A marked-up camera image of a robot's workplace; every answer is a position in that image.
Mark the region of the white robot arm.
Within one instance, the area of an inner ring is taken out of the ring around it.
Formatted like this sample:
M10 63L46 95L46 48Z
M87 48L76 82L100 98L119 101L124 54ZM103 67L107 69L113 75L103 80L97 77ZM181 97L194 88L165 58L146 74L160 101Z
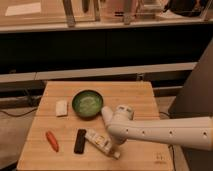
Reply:
M142 140L213 151L213 117L164 120L134 120L134 111L119 105L115 111L104 106L101 114L112 141Z

